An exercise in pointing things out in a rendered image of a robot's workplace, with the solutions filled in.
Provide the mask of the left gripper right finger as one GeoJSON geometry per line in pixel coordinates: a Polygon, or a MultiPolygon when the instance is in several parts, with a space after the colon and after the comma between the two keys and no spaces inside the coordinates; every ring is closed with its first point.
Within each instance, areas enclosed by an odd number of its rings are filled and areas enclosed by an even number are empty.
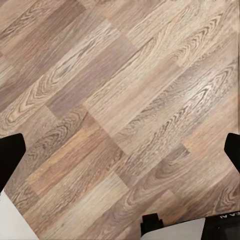
{"type": "Polygon", "coordinates": [[[240,173],[240,135],[228,133],[224,151],[240,173]]]}

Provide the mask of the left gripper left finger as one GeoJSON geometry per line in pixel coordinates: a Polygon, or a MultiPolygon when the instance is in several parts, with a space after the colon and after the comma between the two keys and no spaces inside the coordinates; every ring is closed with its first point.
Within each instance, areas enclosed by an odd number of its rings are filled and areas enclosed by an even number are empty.
{"type": "Polygon", "coordinates": [[[26,153],[22,133],[0,138],[0,193],[26,153]]]}

